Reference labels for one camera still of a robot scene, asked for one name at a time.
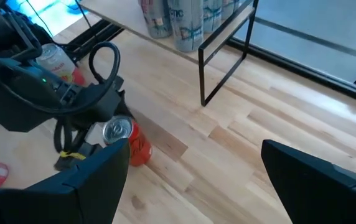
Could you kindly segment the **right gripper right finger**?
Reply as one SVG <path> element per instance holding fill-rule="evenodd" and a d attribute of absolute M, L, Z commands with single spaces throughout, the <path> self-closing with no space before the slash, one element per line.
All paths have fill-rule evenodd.
<path fill-rule="evenodd" d="M 356 224 L 356 173 L 265 139 L 261 158 L 293 224 Z"/>

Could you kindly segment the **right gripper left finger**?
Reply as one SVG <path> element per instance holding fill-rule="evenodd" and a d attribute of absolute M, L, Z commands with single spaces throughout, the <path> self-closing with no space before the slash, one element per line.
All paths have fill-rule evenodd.
<path fill-rule="evenodd" d="M 0 189 L 0 224 L 111 224 L 128 167 L 120 139 L 24 190 Z"/>

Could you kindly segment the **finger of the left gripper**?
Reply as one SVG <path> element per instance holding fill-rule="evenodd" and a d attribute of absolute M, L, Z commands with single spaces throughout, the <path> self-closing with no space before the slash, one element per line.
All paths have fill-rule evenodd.
<path fill-rule="evenodd" d="M 115 110 L 115 116 L 124 115 L 124 116 L 129 116 L 134 119 L 132 112 L 130 112 L 130 110 L 126 104 L 125 91 L 124 90 L 119 91 L 118 95 L 120 97 L 120 102 L 118 103 L 118 106 Z"/>
<path fill-rule="evenodd" d="M 102 149 L 103 149 L 103 147 L 100 144 L 90 144 L 88 142 L 84 142 L 78 149 L 75 149 L 70 152 L 80 153 L 87 158 Z M 80 161 L 82 161 L 82 160 L 74 159 L 72 157 L 62 158 L 62 157 L 60 157 L 60 153 L 59 153 L 59 158 L 58 158 L 57 162 L 54 164 L 54 168 L 57 171 L 63 171 L 63 170 L 66 170 L 66 169 L 69 169 L 69 168 L 75 166 Z"/>

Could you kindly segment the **red and silver soda can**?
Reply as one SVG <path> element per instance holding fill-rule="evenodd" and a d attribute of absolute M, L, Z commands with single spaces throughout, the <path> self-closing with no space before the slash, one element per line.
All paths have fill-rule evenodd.
<path fill-rule="evenodd" d="M 36 62 L 68 83 L 85 84 L 82 72 L 62 48 L 56 44 L 44 44 L 42 54 L 37 57 Z"/>

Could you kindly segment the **Celsius Peach Vibe can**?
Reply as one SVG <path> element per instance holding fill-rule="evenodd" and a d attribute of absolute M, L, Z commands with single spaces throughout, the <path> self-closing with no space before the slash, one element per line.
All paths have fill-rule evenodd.
<path fill-rule="evenodd" d="M 162 39 L 172 35 L 167 0 L 138 0 L 149 35 Z"/>

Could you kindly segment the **wooden shelf with black legs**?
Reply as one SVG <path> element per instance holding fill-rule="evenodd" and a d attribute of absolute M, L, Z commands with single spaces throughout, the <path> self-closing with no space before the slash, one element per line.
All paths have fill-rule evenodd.
<path fill-rule="evenodd" d="M 146 27 L 138 0 L 82 0 L 80 4 L 87 11 L 96 14 L 112 24 L 120 26 L 143 39 L 154 42 L 156 45 L 196 63 L 199 66 L 200 102 L 202 106 L 206 106 L 237 69 L 237 65 L 234 65 L 228 71 L 209 96 L 205 96 L 204 67 L 244 23 L 248 24 L 246 39 L 250 39 L 258 0 L 240 2 L 238 9 L 228 19 L 222 20 L 219 28 L 210 34 L 204 33 L 203 42 L 193 52 L 181 52 L 176 49 L 173 31 L 170 37 L 162 39 L 152 38 Z"/>

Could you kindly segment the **yellow tape tag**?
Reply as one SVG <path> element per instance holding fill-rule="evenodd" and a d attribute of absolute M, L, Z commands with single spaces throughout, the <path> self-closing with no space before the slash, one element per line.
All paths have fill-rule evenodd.
<path fill-rule="evenodd" d="M 60 152 L 60 157 L 62 158 L 68 158 L 68 157 L 72 157 L 74 159 L 78 159 L 78 160 L 84 160 L 86 159 L 86 157 L 80 153 L 77 152 L 66 152 L 66 151 L 61 151 Z"/>

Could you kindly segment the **black aluminium table frame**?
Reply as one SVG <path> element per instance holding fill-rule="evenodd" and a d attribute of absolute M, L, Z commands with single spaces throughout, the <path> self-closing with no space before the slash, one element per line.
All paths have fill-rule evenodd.
<path fill-rule="evenodd" d="M 102 40 L 111 40 L 122 33 L 122 31 L 124 31 L 122 27 L 102 19 L 69 43 L 63 44 L 54 41 L 47 31 L 38 24 L 23 20 L 18 23 L 17 27 L 14 27 L 12 22 L 1 18 L 0 55 L 10 57 L 27 50 L 28 46 L 24 43 L 24 37 L 27 37 L 29 39 L 29 43 L 32 45 L 58 45 L 65 53 L 67 53 L 69 58 L 76 63 L 88 54 L 95 44 L 101 42 Z M 355 83 L 345 84 L 338 78 L 328 77 L 325 73 L 318 72 L 304 65 L 300 65 L 299 63 L 292 62 L 287 58 L 273 54 L 253 44 L 249 45 L 249 54 L 356 99 Z"/>

